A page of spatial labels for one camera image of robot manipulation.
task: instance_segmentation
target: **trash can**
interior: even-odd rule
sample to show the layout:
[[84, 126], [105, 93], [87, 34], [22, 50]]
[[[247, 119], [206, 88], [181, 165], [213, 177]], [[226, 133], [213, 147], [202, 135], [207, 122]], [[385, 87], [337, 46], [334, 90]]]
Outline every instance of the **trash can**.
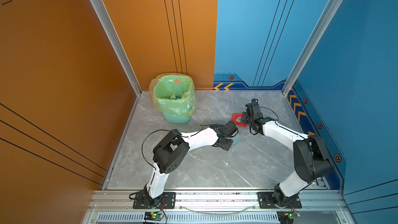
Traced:
[[164, 73], [149, 85], [152, 104], [163, 113], [167, 122], [189, 122], [196, 107], [192, 78], [180, 73]]

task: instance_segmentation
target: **gray marble floor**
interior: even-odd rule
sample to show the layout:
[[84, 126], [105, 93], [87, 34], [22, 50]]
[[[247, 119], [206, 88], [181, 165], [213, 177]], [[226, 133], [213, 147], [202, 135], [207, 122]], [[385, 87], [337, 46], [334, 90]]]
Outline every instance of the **gray marble floor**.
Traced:
[[[252, 98], [260, 106], [268, 107], [279, 116], [280, 123], [301, 130], [289, 104], [278, 91], [196, 91], [197, 108], [187, 124], [166, 122], [144, 91], [138, 100], [127, 135], [122, 143], [108, 187], [142, 188], [149, 180], [152, 167], [142, 158], [142, 140], [157, 129], [178, 129], [193, 132], [200, 124], [225, 124], [233, 113], [245, 110]], [[273, 113], [263, 109], [264, 116]], [[184, 158], [178, 169], [170, 175], [166, 189], [176, 187], [273, 187], [293, 171], [293, 152], [266, 136], [253, 136], [249, 128], [239, 127], [242, 140], [227, 152], [219, 147], [198, 148]], [[144, 145], [144, 154], [152, 161], [153, 147], [166, 135], [157, 132]]]

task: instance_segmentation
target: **black mounting plate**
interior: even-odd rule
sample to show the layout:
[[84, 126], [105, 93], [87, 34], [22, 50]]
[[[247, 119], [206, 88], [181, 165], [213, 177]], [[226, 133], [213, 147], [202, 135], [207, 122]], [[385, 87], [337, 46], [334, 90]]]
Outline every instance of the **black mounting plate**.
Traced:
[[[277, 209], [284, 209], [277, 207], [275, 205], [275, 200], [272, 197], [273, 192], [257, 192], [257, 197], [258, 197], [258, 203], [260, 204], [260, 208], [277, 208]], [[295, 200], [293, 201], [293, 207], [294, 208], [302, 208], [301, 206], [301, 201], [299, 196], [295, 197]]]
[[[164, 200], [165, 209], [172, 209], [175, 206], [176, 192], [163, 192], [160, 199]], [[152, 209], [153, 206], [149, 206], [149, 202], [144, 196], [144, 192], [138, 192], [135, 194], [134, 204], [132, 206], [134, 209]]]

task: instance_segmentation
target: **blue decorative stripe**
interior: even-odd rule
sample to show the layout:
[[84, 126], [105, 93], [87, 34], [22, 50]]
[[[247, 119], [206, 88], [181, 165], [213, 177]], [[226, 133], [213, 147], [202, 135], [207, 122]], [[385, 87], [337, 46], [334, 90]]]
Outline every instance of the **blue decorative stripe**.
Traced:
[[293, 88], [287, 95], [287, 99], [296, 114], [297, 119], [303, 132], [309, 135], [319, 134], [326, 144], [329, 150], [330, 156], [335, 163], [335, 169], [332, 173], [326, 176], [326, 180], [331, 189], [338, 189], [340, 193], [343, 191], [344, 175], [346, 172], [346, 161], [341, 156], [341, 163], [336, 163], [334, 156], [336, 154], [341, 155], [340, 150], [337, 148], [327, 128], [321, 122], [319, 115], [317, 114], [315, 107], [312, 105], [309, 97], [306, 95], [301, 87], [301, 84], [297, 81], [293, 85]]
[[215, 73], [215, 82], [242, 82], [243, 80], [235, 73]]
[[282, 90], [286, 81], [281, 81], [273, 87], [249, 87], [244, 81], [214, 81], [214, 90]]

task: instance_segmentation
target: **red object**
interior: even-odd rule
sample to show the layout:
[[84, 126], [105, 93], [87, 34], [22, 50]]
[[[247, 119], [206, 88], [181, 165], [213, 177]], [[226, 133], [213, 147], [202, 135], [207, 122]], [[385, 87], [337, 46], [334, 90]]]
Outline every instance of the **red object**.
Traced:
[[232, 114], [232, 122], [234, 122], [236, 125], [240, 126], [240, 127], [247, 127], [248, 124], [243, 124], [241, 122], [238, 122], [236, 119], [237, 118], [241, 118], [242, 117], [242, 113], [234, 113]]

